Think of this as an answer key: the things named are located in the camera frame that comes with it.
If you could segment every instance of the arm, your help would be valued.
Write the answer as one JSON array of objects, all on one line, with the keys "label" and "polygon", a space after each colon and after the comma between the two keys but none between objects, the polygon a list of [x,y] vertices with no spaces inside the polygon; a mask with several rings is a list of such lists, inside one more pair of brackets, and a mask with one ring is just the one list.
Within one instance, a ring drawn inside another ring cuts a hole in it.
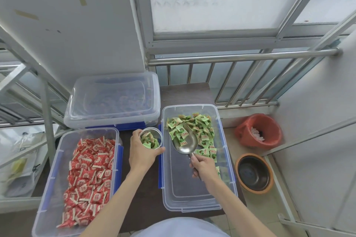
[{"label": "arm", "polygon": [[141,131],[135,130],[132,133],[129,158],[131,169],[125,181],[80,237],[118,236],[122,221],[143,177],[156,156],[165,151],[164,147],[154,150],[145,148],[139,138]]},{"label": "arm", "polygon": [[[196,154],[190,164],[191,168],[193,166],[199,171],[207,190],[220,203],[241,237],[276,237],[220,179],[212,158]],[[194,170],[193,177],[197,176],[198,172]]]}]

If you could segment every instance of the wooden table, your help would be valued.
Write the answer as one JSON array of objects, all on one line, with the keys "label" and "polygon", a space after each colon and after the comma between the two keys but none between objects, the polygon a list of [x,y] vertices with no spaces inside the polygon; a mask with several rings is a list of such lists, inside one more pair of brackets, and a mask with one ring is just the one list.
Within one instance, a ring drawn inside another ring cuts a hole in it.
[{"label": "wooden table", "polygon": [[[161,86],[161,110],[166,106],[179,104],[214,104],[214,99],[211,95],[208,83]],[[130,171],[128,158],[130,155],[131,136],[132,130],[120,131],[120,138],[122,139],[124,146],[122,180],[126,178]],[[236,187],[238,189],[238,197],[246,205],[239,182],[236,183]],[[223,214],[223,210],[189,213],[168,211],[163,205],[162,190],[158,188],[158,159],[156,159],[142,180],[142,183],[131,202],[120,232],[141,230],[159,221],[172,217],[188,216],[206,218]]]}]

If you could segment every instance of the metal scoop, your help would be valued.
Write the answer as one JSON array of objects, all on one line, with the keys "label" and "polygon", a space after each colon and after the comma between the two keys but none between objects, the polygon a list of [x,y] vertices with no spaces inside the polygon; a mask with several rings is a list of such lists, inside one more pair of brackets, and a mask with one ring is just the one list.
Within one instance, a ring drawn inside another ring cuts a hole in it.
[{"label": "metal scoop", "polygon": [[174,148],[181,154],[187,154],[190,158],[194,155],[193,152],[195,149],[198,147],[198,138],[193,132],[193,130],[186,124],[182,123],[183,127],[185,130],[188,132],[188,136],[185,138],[185,141],[187,142],[186,145],[180,146],[179,140],[177,137],[175,137],[172,142]]}]

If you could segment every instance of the clear plastic box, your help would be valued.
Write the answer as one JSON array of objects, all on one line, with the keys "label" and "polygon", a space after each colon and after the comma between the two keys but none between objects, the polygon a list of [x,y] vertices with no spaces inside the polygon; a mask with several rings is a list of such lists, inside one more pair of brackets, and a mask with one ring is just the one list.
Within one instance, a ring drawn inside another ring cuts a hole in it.
[{"label": "clear plastic box", "polygon": [[83,232],[84,226],[73,228],[56,228],[62,223],[64,210],[63,194],[68,188],[69,161],[73,158],[73,151],[81,138],[99,138],[105,136],[115,139],[115,158],[111,177],[110,198],[121,184],[122,152],[119,146],[119,133],[116,128],[93,128],[68,132],[62,136],[57,148],[55,159],[47,179],[36,219],[32,228],[33,237],[69,237]]},{"label": "clear plastic box", "polygon": [[140,122],[153,126],[160,111],[158,76],[153,72],[86,76],[75,82],[64,123],[71,128]]},{"label": "clear plastic box", "polygon": [[225,184],[236,196],[238,195],[229,150],[217,108],[211,104],[168,106],[162,110],[162,146],[166,147],[166,151],[162,155],[161,166],[163,204],[170,211],[196,212],[221,209],[216,199],[207,191],[204,182],[198,178],[192,178],[192,169],[189,167],[190,158],[176,151],[165,127],[167,118],[177,117],[178,114],[191,115],[197,112],[211,116],[211,124],[215,130],[214,145],[217,149],[216,166],[220,167],[221,178]]}]

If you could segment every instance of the red bucket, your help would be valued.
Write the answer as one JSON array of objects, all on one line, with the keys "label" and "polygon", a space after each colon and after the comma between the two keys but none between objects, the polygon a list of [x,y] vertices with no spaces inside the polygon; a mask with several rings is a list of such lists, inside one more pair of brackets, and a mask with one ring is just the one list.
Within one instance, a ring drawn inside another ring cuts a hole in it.
[{"label": "red bucket", "polygon": [[[252,127],[262,133],[264,141],[258,140],[253,136],[251,132]],[[253,114],[235,129],[235,136],[244,146],[256,146],[269,150],[280,145],[282,130],[277,122],[268,115]]]}]

